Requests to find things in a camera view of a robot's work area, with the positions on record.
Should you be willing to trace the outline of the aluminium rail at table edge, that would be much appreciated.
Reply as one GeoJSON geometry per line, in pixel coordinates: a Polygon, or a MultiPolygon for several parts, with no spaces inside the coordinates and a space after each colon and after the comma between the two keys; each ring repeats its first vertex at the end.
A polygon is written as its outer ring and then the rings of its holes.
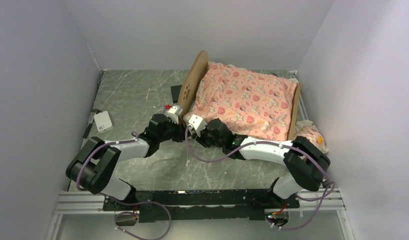
{"type": "MultiPolygon", "coordinates": [[[[291,78],[296,78],[297,73],[298,73],[297,70],[289,70],[288,71],[288,75],[291,78]]],[[[307,110],[306,110],[306,106],[305,106],[303,97],[302,97],[301,89],[299,90],[299,93],[298,93],[298,110],[300,112],[302,120],[310,120],[309,115],[308,115],[307,110]]]]}

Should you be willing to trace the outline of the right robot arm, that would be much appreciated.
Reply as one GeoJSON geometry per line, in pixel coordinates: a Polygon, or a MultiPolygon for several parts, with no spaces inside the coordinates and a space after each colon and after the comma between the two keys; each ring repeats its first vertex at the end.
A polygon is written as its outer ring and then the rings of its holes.
{"type": "Polygon", "coordinates": [[[288,173],[277,177],[269,188],[268,202],[275,208],[301,190],[316,192],[328,174],[331,160],[304,136],[294,140],[261,140],[252,136],[234,134],[220,119],[206,122],[193,115],[188,121],[186,134],[203,147],[222,150],[220,161],[262,160],[283,165],[288,173]]]}

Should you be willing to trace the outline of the white small box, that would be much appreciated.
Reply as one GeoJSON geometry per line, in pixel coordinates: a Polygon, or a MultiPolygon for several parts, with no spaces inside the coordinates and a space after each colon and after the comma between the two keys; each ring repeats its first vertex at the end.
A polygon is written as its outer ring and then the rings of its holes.
{"type": "Polygon", "coordinates": [[[95,122],[97,131],[100,134],[107,132],[113,128],[113,123],[112,123],[112,120],[110,118],[108,111],[102,111],[102,112],[96,113],[93,116],[93,120],[95,122]]]}

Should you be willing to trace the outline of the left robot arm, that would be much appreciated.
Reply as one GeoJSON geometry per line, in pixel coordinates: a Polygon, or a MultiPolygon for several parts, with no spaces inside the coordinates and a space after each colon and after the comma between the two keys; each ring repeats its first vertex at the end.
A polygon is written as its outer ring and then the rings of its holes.
{"type": "Polygon", "coordinates": [[[118,162],[148,158],[166,141],[183,142],[185,126],[162,113],[152,116],[142,133],[132,132],[130,139],[105,141],[91,137],[77,153],[65,171],[80,191],[113,198],[123,210],[137,202],[136,188],[114,176],[118,162]]]}

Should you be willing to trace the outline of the black rectangular box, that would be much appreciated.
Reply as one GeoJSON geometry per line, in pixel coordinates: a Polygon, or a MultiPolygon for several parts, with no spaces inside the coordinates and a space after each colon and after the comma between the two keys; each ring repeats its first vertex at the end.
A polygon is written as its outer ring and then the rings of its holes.
{"type": "Polygon", "coordinates": [[[170,87],[172,103],[177,104],[180,96],[182,85],[173,85],[170,87]]]}

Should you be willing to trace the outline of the pink checkered duck pillow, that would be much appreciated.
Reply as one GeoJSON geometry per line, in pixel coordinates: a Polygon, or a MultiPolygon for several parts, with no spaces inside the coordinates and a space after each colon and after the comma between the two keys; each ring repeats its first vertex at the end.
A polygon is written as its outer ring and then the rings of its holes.
{"type": "Polygon", "coordinates": [[[305,137],[313,145],[315,145],[323,154],[327,154],[329,149],[326,147],[326,142],[316,125],[310,120],[297,121],[293,140],[297,137],[305,137]]]}

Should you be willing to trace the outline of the black marker pen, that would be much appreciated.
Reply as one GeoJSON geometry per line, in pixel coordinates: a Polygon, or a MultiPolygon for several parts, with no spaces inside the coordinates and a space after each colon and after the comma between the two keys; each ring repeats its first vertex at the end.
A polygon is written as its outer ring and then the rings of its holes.
{"type": "Polygon", "coordinates": [[[93,126],[94,116],[95,116],[96,114],[100,113],[100,112],[101,112],[101,110],[100,110],[100,109],[97,109],[97,108],[92,108],[92,109],[90,110],[90,114],[89,114],[89,117],[88,117],[87,126],[86,126],[85,131],[84,131],[84,133],[83,133],[83,135],[82,135],[82,138],[83,138],[83,139],[86,139],[86,138],[89,136],[90,131],[91,131],[92,126],[93,126]]]}

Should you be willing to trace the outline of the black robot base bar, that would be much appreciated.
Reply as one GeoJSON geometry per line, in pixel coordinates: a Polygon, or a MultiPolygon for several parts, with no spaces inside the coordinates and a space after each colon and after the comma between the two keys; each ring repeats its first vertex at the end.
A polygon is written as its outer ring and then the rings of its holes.
{"type": "Polygon", "coordinates": [[[223,190],[138,190],[131,202],[144,202],[138,207],[105,199],[105,212],[137,210],[140,223],[167,220],[249,219],[263,220],[265,214],[284,209],[298,209],[294,195],[278,198],[265,188],[223,190]]]}

